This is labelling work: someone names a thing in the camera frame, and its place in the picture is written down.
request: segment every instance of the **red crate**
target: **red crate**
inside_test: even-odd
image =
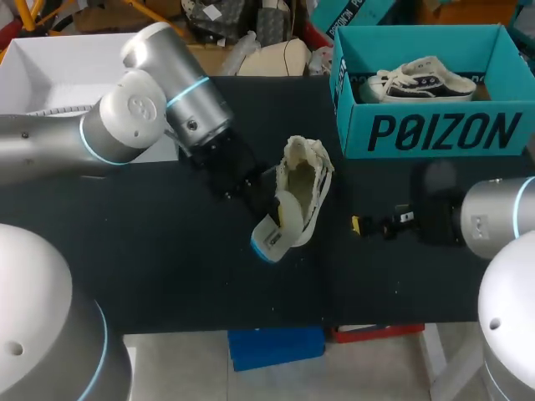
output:
[[[15,19],[0,29],[0,50],[9,46],[11,41],[18,36],[18,33],[22,28],[23,23],[19,19]]]
[[[333,339],[337,343],[354,343],[357,341],[375,340],[377,338],[390,338],[404,336],[415,332],[423,332],[425,324],[411,324],[407,326],[377,326],[366,327],[349,332],[339,332],[337,328],[331,329]]]

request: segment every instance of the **shoelace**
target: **shoelace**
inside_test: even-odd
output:
[[[394,71],[387,71],[385,69],[380,69],[379,71],[377,71],[378,77],[386,77],[388,79],[385,85],[383,86],[383,93],[380,96],[380,100],[382,100],[386,96],[386,93],[388,92],[388,89],[390,88],[390,86],[392,86],[392,84],[396,84],[398,86],[418,84],[418,81],[411,78],[407,74],[403,74],[401,72],[401,67],[395,69]]]

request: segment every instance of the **blue plastic crate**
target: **blue plastic crate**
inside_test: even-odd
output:
[[[228,345],[239,372],[320,357],[325,336],[321,327],[229,330]]]

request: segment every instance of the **white box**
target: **white box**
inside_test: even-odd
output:
[[[0,64],[0,114],[93,105],[125,73],[120,49],[133,33],[20,38]],[[135,162],[177,160],[162,137]]]

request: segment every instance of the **plastic bag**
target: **plastic bag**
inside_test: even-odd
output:
[[[333,63],[333,48],[323,46],[312,52],[308,73],[310,75],[330,75]]]
[[[260,43],[256,39],[257,35],[253,31],[241,38],[221,66],[219,75],[236,75],[245,57],[260,49]]]

